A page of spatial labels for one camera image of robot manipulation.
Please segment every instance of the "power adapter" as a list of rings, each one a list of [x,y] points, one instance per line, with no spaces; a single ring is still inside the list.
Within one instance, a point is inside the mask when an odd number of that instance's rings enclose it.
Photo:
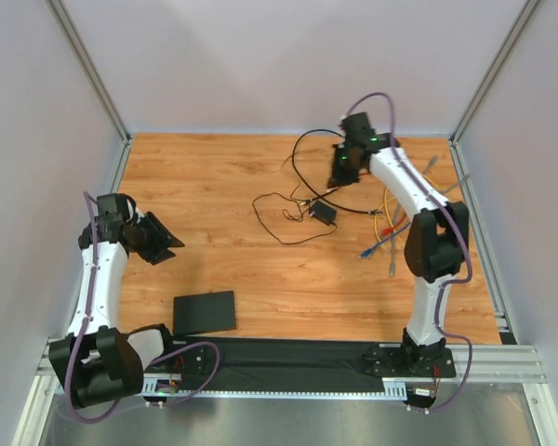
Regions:
[[[327,226],[333,225],[337,211],[321,201],[316,201],[308,210],[308,215],[322,221]]]

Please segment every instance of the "metal frame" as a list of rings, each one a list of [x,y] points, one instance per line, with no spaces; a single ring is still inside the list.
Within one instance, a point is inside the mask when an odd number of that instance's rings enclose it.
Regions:
[[[62,4],[61,0],[46,0],[50,10],[59,23],[64,36],[71,45],[71,48],[78,58],[89,82],[92,84],[98,95],[104,110],[116,128],[120,138],[123,140],[123,148],[120,154],[120,161],[113,174],[111,191],[118,189],[125,170],[128,155],[130,153],[132,141],[126,127],[115,108],[95,66],[86,52],[78,31],[73,25],[73,21]],[[492,64],[487,70],[482,83],[475,92],[471,103],[463,113],[459,124],[450,136],[450,147],[454,165],[458,172],[458,177],[464,177],[467,173],[463,162],[459,141],[468,128],[472,117],[482,104],[485,96],[490,91],[492,84],[496,81],[499,73],[508,61],[512,50],[517,45],[520,37],[525,31],[526,26],[532,20],[538,10],[541,0],[525,0],[519,16],[512,25],[500,50],[495,56]],[[478,207],[475,202],[475,195],[472,190],[471,181],[466,181],[460,185],[465,203],[470,208],[472,216],[478,216]],[[484,228],[478,218],[472,219],[472,229],[479,250],[480,258],[485,270],[488,290],[492,298],[495,309],[498,329],[501,332],[510,331],[512,324],[508,321],[507,306],[504,302],[504,290],[499,282],[498,267],[496,260],[491,254],[491,246]],[[467,367],[468,350],[465,346],[450,346],[455,358],[458,377],[450,381],[458,381]],[[157,379],[158,374],[149,374],[148,380]],[[163,379],[168,379],[169,374],[162,374]],[[402,380],[396,378],[385,378],[389,386],[396,388],[401,385]],[[405,382],[414,382],[414,379],[405,379]],[[542,444],[558,445],[558,414],[555,411],[551,394],[548,388],[545,374],[539,362],[535,348],[531,346],[474,346],[474,356],[472,370],[469,376],[470,382],[477,383],[519,383],[523,384],[525,395],[531,415],[536,426],[539,440]],[[47,347],[40,360],[36,377],[33,381],[32,389],[25,404],[23,414],[20,419],[13,444],[37,444],[41,438],[47,414],[52,398],[59,390],[58,379],[54,375],[51,365],[47,359]],[[376,396],[361,395],[235,395],[232,392],[213,392],[208,391],[203,396],[215,398],[242,397],[242,398],[330,398],[330,399],[361,399],[374,398]]]

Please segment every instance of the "black cable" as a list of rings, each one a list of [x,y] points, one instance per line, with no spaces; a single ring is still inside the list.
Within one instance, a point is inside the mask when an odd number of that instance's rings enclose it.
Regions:
[[[301,208],[299,207],[299,203],[298,203],[298,201],[297,201],[296,199],[284,197],[284,196],[283,196],[281,193],[279,193],[279,192],[263,193],[262,195],[259,195],[257,198],[255,198],[254,200],[252,200],[252,207],[254,208],[254,213],[257,215],[257,219],[259,220],[260,225],[261,225],[267,232],[269,232],[269,234],[270,234],[277,242],[279,242],[280,244],[301,244],[301,243],[308,242],[308,241],[310,241],[310,240],[318,239],[319,237],[324,237],[324,236],[326,236],[326,235],[330,235],[330,234],[332,234],[333,232],[335,232],[335,231],[337,230],[337,225],[336,225],[335,223],[331,223],[331,225],[334,227],[334,229],[331,230],[330,232],[325,232],[325,233],[323,233],[323,234],[314,235],[313,237],[309,237],[309,238],[307,238],[307,239],[300,240],[300,241],[298,241],[298,242],[284,242],[284,241],[281,240],[279,237],[277,237],[275,234],[273,234],[273,233],[271,232],[271,230],[267,227],[267,225],[265,225],[265,224],[262,222],[262,218],[260,218],[259,210],[258,210],[257,207],[256,207],[256,202],[257,202],[258,200],[260,200],[261,198],[270,197],[270,196],[272,196],[272,195],[277,195],[277,196],[283,198],[284,200],[286,200],[287,202],[295,203],[296,206],[298,207],[298,211],[299,211],[299,216],[298,216],[298,217],[292,216],[292,215],[289,213],[289,211],[287,211],[286,209],[283,210],[283,216],[284,216],[285,218],[287,218],[288,220],[301,222],[301,221],[303,221],[303,219],[304,219],[304,213],[302,212]]]
[[[345,206],[341,206],[341,205],[339,205],[339,204],[330,202],[329,200],[327,200],[327,199],[325,198],[325,197],[328,195],[328,193],[329,193],[330,191],[327,192],[327,193],[325,193],[325,194],[320,194],[320,193],[318,193],[316,190],[314,190],[314,189],[312,188],[312,186],[308,183],[308,181],[306,181],[306,180],[304,179],[304,177],[302,176],[302,174],[299,172],[298,168],[296,167],[296,150],[298,149],[299,143],[300,143],[305,137],[307,137],[308,135],[310,135],[310,133],[320,133],[320,132],[330,133],[330,134],[332,134],[332,135],[335,135],[335,136],[338,136],[338,137],[343,138],[343,136],[341,135],[341,133],[334,132],[333,130],[328,130],[328,129],[326,129],[326,128],[315,128],[314,130],[308,130],[307,132],[301,134],[301,135],[299,136],[298,140],[296,141],[296,143],[294,144],[294,150],[291,152],[291,156],[290,156],[290,158],[291,158],[291,165],[293,166],[294,171],[295,171],[296,174],[298,175],[299,179],[301,180],[302,183],[304,183],[304,184],[306,185],[306,187],[307,187],[308,189],[310,189],[310,190],[312,191],[312,193],[313,193],[314,195],[316,195],[315,200],[322,200],[323,202],[328,203],[328,204],[330,204],[331,206],[337,207],[338,209],[341,209],[341,210],[343,210],[343,211],[353,212],[353,213],[355,213],[355,214],[364,214],[364,215],[373,216],[374,214],[377,213],[377,210],[376,210],[376,209],[373,209],[373,210],[371,210],[371,211],[360,211],[359,209],[351,209],[350,207],[345,207]]]

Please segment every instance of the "wooden table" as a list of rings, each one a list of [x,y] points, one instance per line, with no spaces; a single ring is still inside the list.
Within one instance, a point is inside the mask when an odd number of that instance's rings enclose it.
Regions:
[[[390,244],[369,260],[359,254],[375,242],[373,217],[338,211],[338,230],[294,246],[274,240],[257,221],[252,200],[298,185],[291,163],[293,136],[139,134],[120,191],[142,211],[153,211],[186,243],[177,257],[152,267],[131,256],[122,284],[120,326],[130,330],[164,322],[171,329],[173,299],[234,290],[238,329],[219,335],[274,338],[398,341],[412,309],[413,276],[397,242],[397,270],[389,277]],[[441,188],[457,181],[445,139],[400,138],[422,170],[438,155],[430,178]],[[333,137],[310,136],[297,164],[317,190],[326,189]],[[383,185],[371,176],[331,196],[336,203],[374,209]],[[305,186],[295,194],[312,197]],[[450,193],[459,200],[460,192]],[[286,220],[297,211],[278,197],[257,203],[263,220],[282,239],[300,240],[327,230],[314,219]],[[379,217],[379,228],[388,224]],[[451,292],[445,328],[478,344],[499,344],[484,273],[471,240],[474,278]]]

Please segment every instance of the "blue cable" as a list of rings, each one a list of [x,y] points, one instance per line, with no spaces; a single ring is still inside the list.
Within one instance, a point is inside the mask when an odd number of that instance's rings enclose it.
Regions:
[[[396,232],[393,232],[391,235],[389,235],[389,237],[387,237],[386,239],[384,239],[382,242],[378,242],[376,243],[374,246],[372,246],[371,248],[366,249],[362,254],[360,254],[359,258],[370,258],[374,252],[379,248],[379,246],[381,246],[382,244],[388,242],[391,238],[396,237],[397,235],[399,235],[401,232],[403,232],[404,230],[406,230],[407,228],[409,228],[409,225],[411,223],[407,223],[405,226],[403,226],[402,228],[400,228],[399,230],[397,230]]]

